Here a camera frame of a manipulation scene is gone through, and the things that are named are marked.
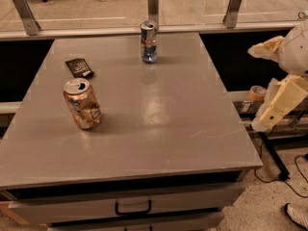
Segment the glass partition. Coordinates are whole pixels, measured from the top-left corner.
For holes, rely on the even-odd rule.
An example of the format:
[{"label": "glass partition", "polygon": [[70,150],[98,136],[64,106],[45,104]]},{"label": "glass partition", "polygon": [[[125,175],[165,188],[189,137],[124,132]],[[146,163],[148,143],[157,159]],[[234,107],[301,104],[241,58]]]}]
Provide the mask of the glass partition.
[{"label": "glass partition", "polygon": [[[147,0],[26,0],[41,30],[136,27]],[[11,0],[0,0],[0,31],[23,30]],[[221,25],[229,0],[159,0],[160,25]],[[297,21],[307,0],[243,0],[241,22]]]}]

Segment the shoe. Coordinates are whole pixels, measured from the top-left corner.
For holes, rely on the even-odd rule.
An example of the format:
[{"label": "shoe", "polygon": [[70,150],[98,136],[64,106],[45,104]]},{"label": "shoe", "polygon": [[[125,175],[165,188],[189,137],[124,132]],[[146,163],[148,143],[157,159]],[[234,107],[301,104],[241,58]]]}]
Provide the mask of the shoe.
[{"label": "shoe", "polygon": [[285,212],[289,218],[304,230],[308,230],[308,211],[296,204],[285,205]]}]

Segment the metal post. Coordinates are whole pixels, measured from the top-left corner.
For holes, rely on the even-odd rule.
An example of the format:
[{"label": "metal post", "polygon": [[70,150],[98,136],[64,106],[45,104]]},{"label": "metal post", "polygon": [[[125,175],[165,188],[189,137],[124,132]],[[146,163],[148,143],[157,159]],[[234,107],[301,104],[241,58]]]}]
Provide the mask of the metal post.
[{"label": "metal post", "polygon": [[147,0],[148,19],[154,20],[159,27],[159,0]]},{"label": "metal post", "polygon": [[14,5],[22,20],[23,26],[27,35],[37,35],[39,33],[39,25],[35,21],[32,12],[27,4],[26,0],[13,0]]},{"label": "metal post", "polygon": [[223,19],[223,24],[226,28],[235,28],[238,21],[238,13],[242,0],[230,0],[226,15]]}]

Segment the desk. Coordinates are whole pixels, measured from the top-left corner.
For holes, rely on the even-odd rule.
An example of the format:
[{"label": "desk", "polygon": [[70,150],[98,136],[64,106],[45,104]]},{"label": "desk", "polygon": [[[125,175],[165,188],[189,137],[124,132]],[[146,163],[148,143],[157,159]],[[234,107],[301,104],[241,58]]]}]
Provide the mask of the desk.
[{"label": "desk", "polygon": [[[138,36],[55,40],[0,144],[13,211],[50,230],[218,225],[262,163],[199,35],[157,41],[145,64]],[[103,116],[89,131],[63,98],[74,58],[95,72]]]}]

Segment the black drawer handle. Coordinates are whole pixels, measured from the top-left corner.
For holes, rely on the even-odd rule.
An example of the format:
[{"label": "black drawer handle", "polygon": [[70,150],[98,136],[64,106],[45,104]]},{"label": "black drawer handle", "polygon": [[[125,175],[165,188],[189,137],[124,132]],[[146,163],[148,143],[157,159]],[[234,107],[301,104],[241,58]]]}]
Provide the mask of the black drawer handle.
[{"label": "black drawer handle", "polygon": [[137,215],[146,215],[152,210],[152,201],[148,200],[148,207],[145,211],[139,211],[139,212],[120,212],[118,210],[118,203],[115,204],[115,213],[122,217],[122,216],[137,216]]},{"label": "black drawer handle", "polygon": [[[150,226],[150,231],[152,231],[152,230],[153,230],[152,226]],[[126,227],[124,228],[124,231],[128,231]]]}]

